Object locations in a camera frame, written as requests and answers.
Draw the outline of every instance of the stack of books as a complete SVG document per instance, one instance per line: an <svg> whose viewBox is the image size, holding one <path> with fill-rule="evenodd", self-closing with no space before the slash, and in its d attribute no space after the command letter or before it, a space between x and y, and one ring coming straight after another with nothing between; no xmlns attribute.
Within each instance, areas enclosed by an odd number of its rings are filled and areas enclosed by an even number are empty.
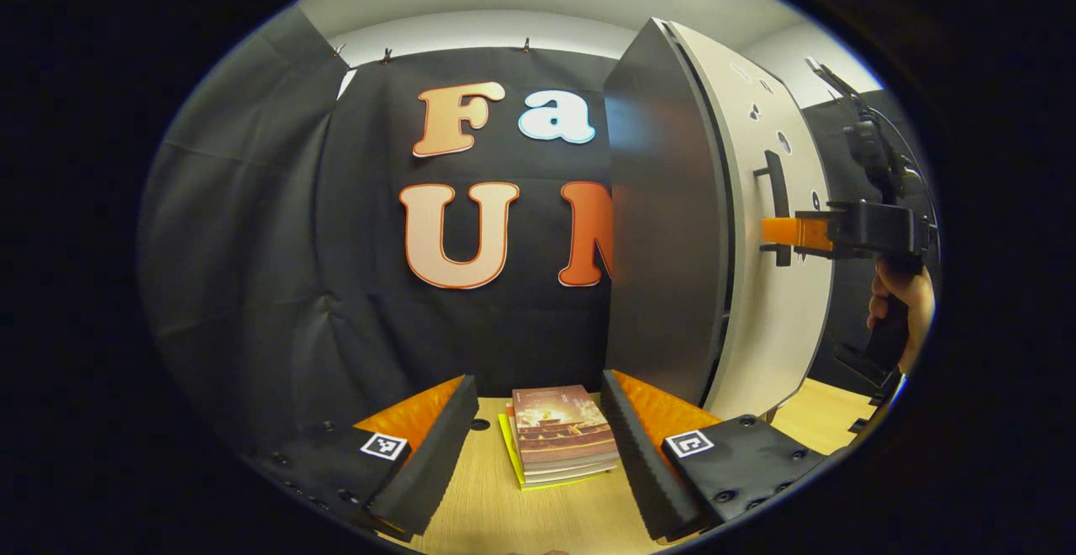
<svg viewBox="0 0 1076 555"><path fill-rule="evenodd" d="M513 389L505 412L501 431L521 488L589 480L620 460L612 429L582 385Z"/></svg>

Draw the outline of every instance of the black bolt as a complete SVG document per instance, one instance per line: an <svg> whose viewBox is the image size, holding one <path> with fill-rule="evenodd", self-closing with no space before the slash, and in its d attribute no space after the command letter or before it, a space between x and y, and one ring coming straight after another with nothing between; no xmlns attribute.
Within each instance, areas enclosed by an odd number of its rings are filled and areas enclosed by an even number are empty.
<svg viewBox="0 0 1076 555"><path fill-rule="evenodd" d="M337 490L337 496L339 496L340 500L344 502L350 502L352 504L359 504L358 497L355 496L355 494L351 490L339 489Z"/></svg>

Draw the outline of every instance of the orange foam pad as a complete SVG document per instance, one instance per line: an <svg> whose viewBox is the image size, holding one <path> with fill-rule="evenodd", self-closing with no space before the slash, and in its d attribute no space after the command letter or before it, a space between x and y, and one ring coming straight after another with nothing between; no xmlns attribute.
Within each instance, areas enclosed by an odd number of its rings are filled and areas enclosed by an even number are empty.
<svg viewBox="0 0 1076 555"><path fill-rule="evenodd" d="M672 469L672 464L669 464L665 453L662 452L662 441L671 436L695 431L721 422L719 417L699 407L691 405L676 395L648 385L642 380L633 379L615 370L612 371L612 374L620 382L627 400L632 402L635 415L642 424L642 430L650 438L650 443L654 444L657 454L674 473L676 470Z"/></svg>
<svg viewBox="0 0 1076 555"><path fill-rule="evenodd" d="M357 422L354 427L365 431L384 433L394 438L404 438L411 444L411 456L419 452L419 446L426 439L434 422L444 410L444 404L463 383L464 375L456 379L445 380L438 386L430 387L425 392L411 395L410 398L400 401L398 404L387 407L385 410L373 414L373 416Z"/></svg>
<svg viewBox="0 0 1076 555"><path fill-rule="evenodd" d="M823 218L773 217L762 220L762 240L804 248L833 250Z"/></svg>

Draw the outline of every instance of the black handle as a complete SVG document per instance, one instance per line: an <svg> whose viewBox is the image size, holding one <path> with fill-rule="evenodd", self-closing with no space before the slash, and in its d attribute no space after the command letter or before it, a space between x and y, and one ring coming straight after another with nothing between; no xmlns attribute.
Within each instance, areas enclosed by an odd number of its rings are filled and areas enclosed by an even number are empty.
<svg viewBox="0 0 1076 555"><path fill-rule="evenodd" d="M923 271L921 256L886 256L886 260L892 272L919 275ZM880 387L896 368L907 343L908 307L895 295L889 295L886 316L875 321L866 351L859 353L849 347L838 348L835 356L839 362Z"/></svg>
<svg viewBox="0 0 1076 555"><path fill-rule="evenodd" d="M774 191L774 215L789 217L789 187L784 184L784 169L781 168L781 157L766 150L766 167L759 168L754 175L769 175L769 188ZM792 265L791 245L763 244L759 250L764 253L777 253L777 267L787 268Z"/></svg>

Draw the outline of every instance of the cabinet door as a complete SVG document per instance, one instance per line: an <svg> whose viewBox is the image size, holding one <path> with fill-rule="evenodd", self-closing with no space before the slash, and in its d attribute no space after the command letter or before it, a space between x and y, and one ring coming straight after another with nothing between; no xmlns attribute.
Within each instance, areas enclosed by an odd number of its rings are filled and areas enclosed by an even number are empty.
<svg viewBox="0 0 1076 555"><path fill-rule="evenodd" d="M763 414L803 383L833 286L831 260L790 255L779 267L760 250L775 190L789 214L829 199L810 131L779 80L679 24L648 23L621 63L606 83L617 255L607 366L722 418ZM756 175L770 163L783 180Z"/></svg>

